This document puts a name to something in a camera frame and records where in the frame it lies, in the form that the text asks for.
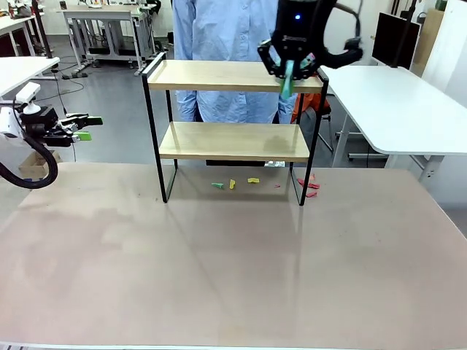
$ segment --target black metal shelf frame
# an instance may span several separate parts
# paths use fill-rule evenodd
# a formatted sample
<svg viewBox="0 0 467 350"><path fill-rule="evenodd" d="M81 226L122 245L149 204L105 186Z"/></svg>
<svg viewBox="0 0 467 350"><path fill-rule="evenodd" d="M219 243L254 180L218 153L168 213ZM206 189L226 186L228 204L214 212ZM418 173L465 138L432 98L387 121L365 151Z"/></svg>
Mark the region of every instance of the black metal shelf frame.
<svg viewBox="0 0 467 350"><path fill-rule="evenodd" d="M152 61L152 63L149 66L147 66L146 69L142 72L142 81L143 81L144 98L145 98L146 107L147 107L147 116L148 116L148 119L149 119L151 137L153 139L155 164L157 165L157 168L158 168L159 183L161 185L162 201L164 203L167 203L169 201L170 193L171 193L172 187L174 185L175 176L177 175L178 162L177 162L177 159L174 159L174 171L173 171L173 173L172 173L172 175L170 177L168 186L166 188L166 185L165 185L165 182L164 182L164 179L163 179L161 154L159 153L159 145L158 145L158 136L157 136L157 132L156 132L156 129L155 129L153 104L151 102L150 89L149 89L149 85L148 85L148 82L147 82L147 78L165 60L166 60L166 54L164 52L160 53ZM324 73L324 71L322 69L318 69L317 77L323 83L323 87L321 89L320 106L319 106L318 112L316 114L316 122L314 124L314 133L313 133L312 143L311 143L310 148L309 148L308 162L306 163L306 172L305 172L305 178L304 178L304 184L305 185L303 186L303 189L300 188L300 185L299 185L299 183L297 181L295 171L293 170L293 163L290 163L290 165L289 165L290 175L292 176L292 179L293 179L293 187L294 187L295 193L297 195L297 200L298 200L299 206L303 206L305 204L306 191L308 190L306 184L309 183L309 178L310 178L311 171L312 171L314 152L316 151L316 144L317 144L317 140L318 140L318 134L320 132L321 119L323 117L323 108L324 108L324 104L325 104L325 101L326 101L326 95L328 93L328 87L329 87L329 78ZM167 112L169 114L169 122L173 122L170 90L166 90L166 101L167 101ZM301 114L303 112L303 110L302 110L303 109L303 104L304 104L304 94L301 94L300 95L299 105L298 105L298 116L297 116L297 120L296 120L297 125L300 125Z"/></svg>

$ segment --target monitor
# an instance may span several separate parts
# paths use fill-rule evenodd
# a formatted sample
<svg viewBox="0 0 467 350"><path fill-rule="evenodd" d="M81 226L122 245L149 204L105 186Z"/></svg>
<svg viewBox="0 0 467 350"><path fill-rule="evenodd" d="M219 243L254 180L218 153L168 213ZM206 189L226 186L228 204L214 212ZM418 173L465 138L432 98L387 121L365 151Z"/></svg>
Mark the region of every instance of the monitor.
<svg viewBox="0 0 467 350"><path fill-rule="evenodd" d="M388 66L392 66L402 40L405 26L406 20L386 13L380 13L377 34L374 40L373 58ZM419 32L420 25L417 23L410 23L409 33L402 47L398 66L410 69L415 54L415 48L417 47Z"/></svg>

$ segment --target orange chair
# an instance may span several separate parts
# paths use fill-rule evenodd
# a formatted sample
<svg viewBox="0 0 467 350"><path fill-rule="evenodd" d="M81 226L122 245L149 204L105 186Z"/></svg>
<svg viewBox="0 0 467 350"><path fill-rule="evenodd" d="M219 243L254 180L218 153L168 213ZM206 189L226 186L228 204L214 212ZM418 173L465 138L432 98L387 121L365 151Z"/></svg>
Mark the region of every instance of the orange chair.
<svg viewBox="0 0 467 350"><path fill-rule="evenodd" d="M295 103L295 109L293 110L292 120L290 123L294 123L297 120L298 116L298 109L300 107L300 97L303 94L298 94L297 101ZM302 112L306 113L308 108L313 108L314 112L317 113L318 109L320 108L320 100L321 94L320 93L305 93L304 94L304 104L302 108ZM328 100L325 100L324 107L323 107L323 115L321 120L327 120L329 126L329 143L323 138L321 133L318 133L318 137L324 143L327 149L334 153L334 146L333 146L333 133L331 130L331 105L329 104Z"/></svg>

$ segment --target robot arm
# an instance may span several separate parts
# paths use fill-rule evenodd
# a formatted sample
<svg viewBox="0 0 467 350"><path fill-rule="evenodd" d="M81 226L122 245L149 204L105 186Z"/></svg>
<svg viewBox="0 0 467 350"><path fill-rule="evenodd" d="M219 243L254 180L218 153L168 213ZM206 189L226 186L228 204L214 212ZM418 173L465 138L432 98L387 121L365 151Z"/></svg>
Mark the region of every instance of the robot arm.
<svg viewBox="0 0 467 350"><path fill-rule="evenodd" d="M54 108L40 107L34 103L34 97L40 85L28 83L13 101L12 107L0 110L0 142L21 145L27 143L47 162L49 174L39 181L30 182L14 175L0 163L0 176L12 184L35 190L52 184L58 175L57 161L44 145L50 147L69 147L78 141L90 141L90 134L79 132L89 125L102 125L100 117L89 114L67 114L59 120Z"/></svg>
<svg viewBox="0 0 467 350"><path fill-rule="evenodd" d="M329 53L324 45L326 24L334 7L354 15L357 20L355 37L347 40L346 52L341 55ZM270 56L271 46L280 62L274 62ZM337 69L349 65L363 57L358 13L337 4L337 0L279 0L276 29L270 40L260 44L258 53L268 72L280 79L307 79L320 66ZM306 60L310 53L313 61Z"/></svg>

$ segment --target black pants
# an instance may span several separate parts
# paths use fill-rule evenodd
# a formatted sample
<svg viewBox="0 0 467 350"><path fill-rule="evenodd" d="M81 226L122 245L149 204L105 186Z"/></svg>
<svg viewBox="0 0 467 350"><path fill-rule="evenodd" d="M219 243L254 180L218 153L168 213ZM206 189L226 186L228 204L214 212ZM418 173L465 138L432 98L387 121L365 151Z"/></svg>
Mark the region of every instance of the black pants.
<svg viewBox="0 0 467 350"><path fill-rule="evenodd" d="M196 107L195 111L195 122L203 122L203 118L201 118L201 113L199 112L198 107ZM276 112L272 123L279 124L279 112ZM254 160L206 160L207 166L264 166L264 164L265 162Z"/></svg>

